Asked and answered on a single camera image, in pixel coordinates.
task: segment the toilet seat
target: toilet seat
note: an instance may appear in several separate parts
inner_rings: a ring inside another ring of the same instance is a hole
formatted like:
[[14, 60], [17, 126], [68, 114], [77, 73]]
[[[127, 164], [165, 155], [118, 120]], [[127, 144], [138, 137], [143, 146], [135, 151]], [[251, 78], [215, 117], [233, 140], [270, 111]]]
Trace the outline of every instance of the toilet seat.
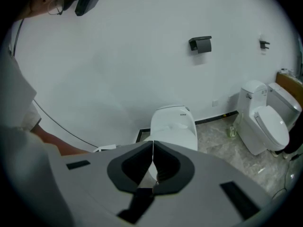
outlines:
[[267, 137], [277, 146], [285, 147], [289, 142], [287, 127], [281, 116], [271, 107], [260, 107], [255, 119]]
[[172, 129], [156, 131], [144, 141], [158, 140], [183, 146], [187, 149], [198, 150], [197, 137], [189, 129]]

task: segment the white toilet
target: white toilet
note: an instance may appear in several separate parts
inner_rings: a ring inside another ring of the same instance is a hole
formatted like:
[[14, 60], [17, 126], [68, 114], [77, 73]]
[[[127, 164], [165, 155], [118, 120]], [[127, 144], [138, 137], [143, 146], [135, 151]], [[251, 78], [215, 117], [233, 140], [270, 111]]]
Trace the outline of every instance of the white toilet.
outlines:
[[248, 150], [258, 155], [266, 149], [282, 150], [289, 142], [287, 127], [281, 116], [266, 106], [267, 86], [259, 81], [247, 82], [240, 91], [234, 126]]
[[[170, 105], [157, 109], [151, 119], [151, 135], [144, 141], [149, 140], [198, 150], [196, 125], [189, 109], [182, 105]], [[149, 172], [157, 180], [157, 169], [153, 162]]]
[[267, 105], [271, 106], [281, 116], [288, 131], [293, 128], [302, 112], [297, 100], [275, 82], [268, 85]]

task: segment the wire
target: wire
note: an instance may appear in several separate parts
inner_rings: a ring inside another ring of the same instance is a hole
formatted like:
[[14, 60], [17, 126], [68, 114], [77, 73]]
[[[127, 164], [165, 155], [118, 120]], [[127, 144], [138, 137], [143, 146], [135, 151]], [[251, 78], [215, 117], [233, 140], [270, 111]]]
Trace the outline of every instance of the wire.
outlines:
[[79, 138], [78, 136], [75, 136], [73, 133], [71, 133], [71, 132], [69, 132], [66, 128], [64, 128], [63, 126], [61, 126], [55, 119], [53, 119], [40, 105], [39, 105], [39, 103], [37, 103], [37, 101], [36, 100], [34, 100], [34, 102], [38, 105], [38, 107], [43, 111], [43, 113], [45, 113], [52, 121], [54, 121], [56, 124], [58, 124], [62, 129], [64, 129], [66, 132], [68, 132], [69, 134], [71, 134], [72, 136], [74, 136], [74, 137], [76, 137], [76, 138], [78, 138], [79, 140], [81, 140], [81, 141], [83, 141], [83, 142], [85, 142], [85, 143], [87, 143], [87, 144], [89, 144], [89, 145], [91, 145], [91, 146], [94, 146], [94, 147], [96, 147], [96, 148], [98, 148], [98, 146], [95, 146], [95, 145], [93, 145], [93, 144], [90, 144], [90, 143], [88, 143], [87, 141], [85, 141], [85, 140], [82, 140], [81, 138]]
[[19, 33], [20, 33], [21, 26], [23, 24], [23, 21], [24, 21], [24, 19], [21, 20], [21, 23], [19, 25], [19, 29], [18, 29], [18, 32], [17, 32], [17, 35], [16, 35], [16, 39], [15, 39], [14, 50], [13, 50], [13, 56], [14, 57], [15, 57], [17, 41], [18, 41], [18, 37], [19, 37]]
[[[19, 33], [20, 33], [20, 30], [21, 30], [21, 26], [23, 24], [23, 21], [24, 19], [22, 19], [20, 25], [19, 25], [19, 29], [18, 29], [18, 32], [17, 32], [17, 35], [16, 35], [16, 39], [15, 39], [15, 44], [14, 44], [14, 51], [13, 51], [13, 55], [15, 56], [15, 53], [16, 53], [16, 46], [17, 46], [17, 41], [18, 41], [18, 37], [19, 37]], [[90, 144], [88, 143], [87, 141], [85, 140], [82, 140], [81, 138], [79, 138], [78, 136], [75, 136], [73, 133], [69, 132], [66, 128], [64, 128], [63, 126], [61, 126], [56, 120], [54, 120], [40, 105], [39, 103], [37, 103], [36, 100], [34, 100], [34, 102], [38, 105], [38, 107], [43, 111], [43, 113], [45, 113], [52, 121], [54, 121], [57, 125], [59, 125], [62, 129], [64, 129], [66, 132], [68, 132], [69, 134], [71, 134], [72, 136], [76, 137], [77, 139], [91, 145], [91, 146], [94, 146], [96, 148], [98, 148], [98, 146], [95, 146], [93, 144]]]
[[285, 190], [285, 191], [287, 192], [287, 189], [286, 189], [286, 188], [282, 188], [282, 189], [280, 189], [279, 191], [277, 191], [277, 192], [275, 193], [275, 195], [272, 197], [272, 199], [273, 199], [279, 192], [281, 192], [282, 190]]
[[288, 170], [289, 170], [290, 162], [291, 162], [291, 161], [294, 161], [294, 160], [296, 160], [296, 159], [298, 159], [302, 154], [296, 154], [295, 156], [293, 156], [293, 157], [289, 160], [289, 162], [288, 162], [288, 167], [287, 167], [287, 170], [286, 170], [285, 175], [284, 175], [284, 188], [282, 188], [282, 189], [280, 189], [279, 191], [277, 191], [277, 192], [274, 194], [274, 196], [272, 197], [272, 199], [273, 199], [279, 192], [281, 192], [282, 190], [285, 190], [285, 191], [287, 192], [287, 188], [286, 188], [286, 176], [287, 176], [287, 172], [288, 172]]

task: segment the white wall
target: white wall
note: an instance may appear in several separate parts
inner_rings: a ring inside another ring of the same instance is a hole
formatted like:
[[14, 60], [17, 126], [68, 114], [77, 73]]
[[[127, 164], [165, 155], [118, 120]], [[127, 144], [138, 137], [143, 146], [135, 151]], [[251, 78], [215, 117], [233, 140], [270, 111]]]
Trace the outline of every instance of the white wall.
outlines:
[[[188, 40], [207, 35], [212, 52], [191, 52]], [[64, 127], [125, 144], [164, 105], [185, 104], [195, 120], [233, 111], [228, 96], [245, 81], [273, 82], [295, 67], [296, 37], [274, 0], [100, 0], [82, 17], [69, 9], [27, 19], [17, 59]]]

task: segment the electrical outlet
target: electrical outlet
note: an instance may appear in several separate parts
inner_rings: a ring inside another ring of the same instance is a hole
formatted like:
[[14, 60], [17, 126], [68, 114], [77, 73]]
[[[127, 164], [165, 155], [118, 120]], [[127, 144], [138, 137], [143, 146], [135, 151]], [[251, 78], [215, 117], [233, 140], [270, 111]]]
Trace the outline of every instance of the electrical outlet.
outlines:
[[218, 106], [218, 104], [219, 104], [219, 101], [218, 101], [218, 100], [214, 100], [214, 101], [213, 101], [213, 107]]

